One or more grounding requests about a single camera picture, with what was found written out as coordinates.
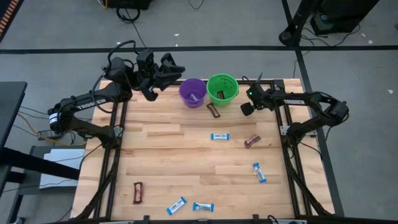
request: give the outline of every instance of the concrete floor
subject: concrete floor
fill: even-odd
[[[292,13],[298,3],[289,1]],[[380,1],[362,21],[361,31],[343,45],[368,45],[369,40],[374,45],[398,45],[397,9],[397,1]],[[205,1],[197,11],[186,0],[162,0],[151,3],[136,26],[149,47],[281,45],[277,36],[286,20],[280,0]],[[335,34],[326,41],[333,44],[343,37]],[[129,39],[142,46],[132,25],[120,22],[113,10],[103,10],[95,0],[26,0],[0,49],[114,47]],[[185,78],[207,78],[221,72],[253,78],[264,72],[264,78],[289,78],[296,60],[294,52],[271,51],[172,55],[186,66]],[[120,56],[134,59],[134,54]],[[86,93],[105,64],[106,54],[0,55],[0,81],[26,81],[23,105],[46,111],[66,96]],[[346,100],[350,108],[347,123],[333,128],[328,140],[346,216],[398,220],[398,140],[394,134],[398,126],[398,52],[311,52],[305,64],[314,90]],[[299,69],[296,77],[300,78]],[[82,116],[91,114],[92,110],[84,111]],[[49,128],[46,120],[29,120],[36,129]],[[16,125],[26,127],[19,119]],[[47,143],[14,128],[6,144],[22,152],[32,145]],[[6,185],[6,189],[15,187]],[[14,194],[3,194],[1,214],[8,213]],[[72,194],[25,197],[19,215],[27,218],[26,223],[54,222],[72,202]],[[5,218],[1,215],[0,223]]]

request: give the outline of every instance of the brown candy bar wrapper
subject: brown candy bar wrapper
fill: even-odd
[[[219,91],[219,92],[217,92],[217,96],[218,96],[218,98],[219,99],[221,99],[221,100],[225,100],[225,97],[224,97],[224,92],[221,90],[221,91]]]
[[[253,136],[251,136],[251,138],[249,138],[248,140],[246,140],[245,142],[244,142],[244,146],[246,147],[246,148],[250,148],[250,146],[253,144],[253,143],[255,143],[255,142],[258,142],[258,141],[260,141],[260,136],[258,136],[258,135],[253,135]]]
[[[211,113],[213,114],[213,116],[215,118],[219,118],[221,115],[218,113],[218,111],[216,110],[216,108],[214,107],[213,103],[209,103],[206,105],[207,108],[209,108],[209,110],[211,111]]]
[[[133,204],[142,202],[142,182],[134,183],[134,201]]]

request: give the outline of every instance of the plastic bucket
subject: plastic bucket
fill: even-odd
[[[228,74],[217,74],[210,77],[206,85],[211,102],[216,106],[228,105],[239,94],[239,85],[234,77]],[[224,99],[219,99],[217,93],[222,91]]]
[[[180,97],[189,108],[198,108],[206,99],[206,83],[198,78],[189,78],[181,83]]]

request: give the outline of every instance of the butcher block tabletop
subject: butcher block tabletop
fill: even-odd
[[[109,81],[102,81],[104,88]],[[299,79],[284,80],[287,92],[302,93]],[[154,102],[133,92],[128,103],[121,157],[112,209],[112,220],[251,219],[273,215],[293,218],[289,185],[275,112],[255,111],[242,114],[240,105],[249,101],[247,85],[239,86],[239,95],[214,118],[205,104],[187,108],[178,95],[179,86],[159,93]],[[112,105],[102,105],[111,110]],[[118,107],[120,119],[121,104]],[[305,106],[290,106],[293,121],[310,118]],[[95,109],[93,124],[109,125],[110,114]],[[230,140],[211,140],[211,133],[229,133]],[[250,149],[244,141],[253,134],[261,137]],[[317,148],[315,138],[302,141]],[[87,142],[86,154],[100,144]],[[298,145],[308,188],[329,212],[333,211],[330,192],[319,153]],[[104,149],[99,148],[83,162],[71,217],[77,216],[98,189]],[[253,164],[258,162],[267,182],[260,184]],[[142,182],[142,203],[133,204],[134,183]],[[300,211],[304,213],[300,189],[296,186]],[[108,190],[104,193],[101,216],[106,210]],[[187,204],[173,215],[166,211],[180,197]],[[214,212],[193,211],[193,203],[213,203]]]

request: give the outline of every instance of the black stand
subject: black stand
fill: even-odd
[[[3,148],[0,151],[0,164],[19,167],[40,172],[42,174],[56,175],[68,179],[78,180],[80,171],[68,166],[57,164],[56,162],[47,161],[35,156],[24,154],[9,148]],[[21,183],[24,174],[13,172],[7,179],[12,182]]]

